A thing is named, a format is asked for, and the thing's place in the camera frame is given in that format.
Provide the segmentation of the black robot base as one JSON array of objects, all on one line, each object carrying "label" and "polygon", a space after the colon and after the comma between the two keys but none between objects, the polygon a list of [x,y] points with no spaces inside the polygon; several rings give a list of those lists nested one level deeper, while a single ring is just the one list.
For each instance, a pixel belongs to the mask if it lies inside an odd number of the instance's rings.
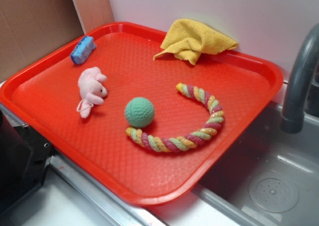
[{"label": "black robot base", "polygon": [[52,144],[30,126],[12,126],[0,114],[0,215],[44,183]]}]

